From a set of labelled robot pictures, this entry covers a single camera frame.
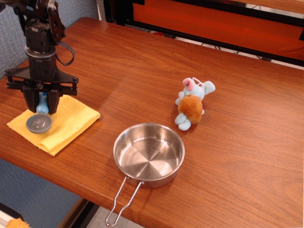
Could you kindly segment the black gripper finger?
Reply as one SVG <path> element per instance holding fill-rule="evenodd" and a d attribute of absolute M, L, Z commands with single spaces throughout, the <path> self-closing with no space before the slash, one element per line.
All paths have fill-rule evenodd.
<path fill-rule="evenodd" d="M 57 112 L 57 106 L 59 104 L 60 97 L 63 93 L 59 90 L 51 90 L 47 94 L 49 114 L 55 114 Z"/>
<path fill-rule="evenodd" d="M 31 112 L 36 113 L 37 112 L 36 108 L 39 103 L 39 91 L 26 86 L 24 86 L 22 89 L 23 89 L 23 96 L 26 101 L 28 109 Z"/>

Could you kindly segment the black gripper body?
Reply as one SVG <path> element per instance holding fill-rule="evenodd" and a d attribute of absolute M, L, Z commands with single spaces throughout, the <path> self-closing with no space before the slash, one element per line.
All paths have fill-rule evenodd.
<path fill-rule="evenodd" d="M 29 66 L 5 70 L 7 88 L 34 92 L 58 91 L 59 95 L 77 95 L 79 79 L 61 71 L 55 56 L 28 58 Z"/>

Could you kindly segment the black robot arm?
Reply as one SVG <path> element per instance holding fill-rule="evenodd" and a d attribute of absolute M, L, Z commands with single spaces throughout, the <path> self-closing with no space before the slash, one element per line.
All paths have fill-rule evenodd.
<path fill-rule="evenodd" d="M 63 95 L 77 95 L 79 81 L 57 67 L 60 61 L 57 45 L 74 52 L 62 42 L 62 38 L 66 37 L 66 27 L 59 17 L 58 3 L 55 0 L 2 0 L 0 5 L 2 8 L 12 7 L 18 16 L 29 60 L 28 67 L 5 70 L 7 87 L 20 90 L 28 109 L 34 113 L 40 102 L 39 95 L 46 94 L 48 113 L 56 113 Z"/>

